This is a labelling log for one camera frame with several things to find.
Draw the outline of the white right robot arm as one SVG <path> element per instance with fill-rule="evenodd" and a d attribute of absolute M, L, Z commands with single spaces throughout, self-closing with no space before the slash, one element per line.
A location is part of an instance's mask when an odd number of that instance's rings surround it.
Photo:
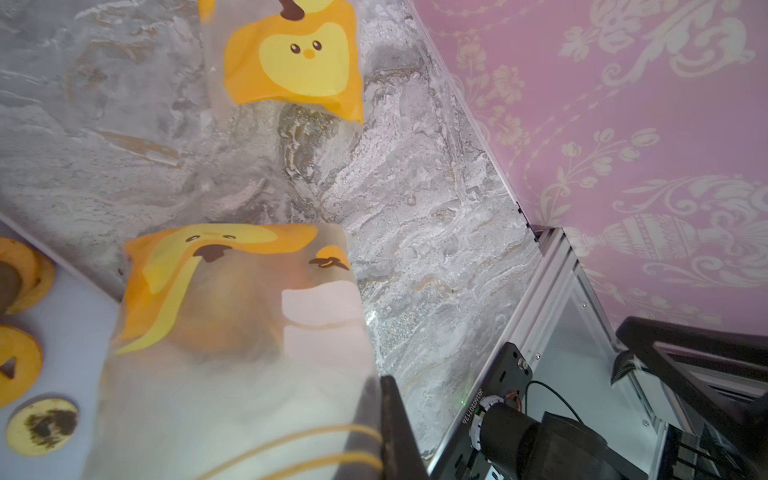
<path fill-rule="evenodd" d="M 710 427 L 693 436 L 669 427 L 653 479 L 764 479 L 767 476 L 767 397 L 726 398 L 683 365 L 669 344 L 698 351 L 726 373 L 765 371 L 767 339 L 628 317 L 617 330 L 646 372 Z M 535 420 L 498 395 L 481 400 L 469 437 L 474 449 L 507 479 L 637 479 L 642 473 L 609 448 L 577 414 L 546 412 Z"/>

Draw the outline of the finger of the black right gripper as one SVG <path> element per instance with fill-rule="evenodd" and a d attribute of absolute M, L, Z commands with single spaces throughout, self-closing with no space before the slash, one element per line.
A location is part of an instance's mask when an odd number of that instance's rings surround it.
<path fill-rule="evenodd" d="M 767 469 L 767 396 L 744 405 L 725 398 L 686 368 L 663 344 L 692 350 L 723 373 L 767 380 L 765 337 L 674 325 L 628 317 L 616 336 L 665 386 L 724 435 L 749 460 Z"/>

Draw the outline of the ziploc bag with yellow chick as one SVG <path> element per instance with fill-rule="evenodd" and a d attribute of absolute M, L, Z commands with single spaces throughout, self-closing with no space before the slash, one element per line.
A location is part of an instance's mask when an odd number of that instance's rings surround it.
<path fill-rule="evenodd" d="M 301 104 L 348 122 L 364 119 L 355 2 L 201 1 L 213 115 L 260 101 Z"/>

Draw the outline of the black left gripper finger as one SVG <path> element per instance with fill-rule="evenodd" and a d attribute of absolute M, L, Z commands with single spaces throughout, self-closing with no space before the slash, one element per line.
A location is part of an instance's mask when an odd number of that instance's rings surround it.
<path fill-rule="evenodd" d="M 386 480 L 428 480 L 405 406 L 392 376 L 383 376 L 381 425 L 383 475 Z"/>

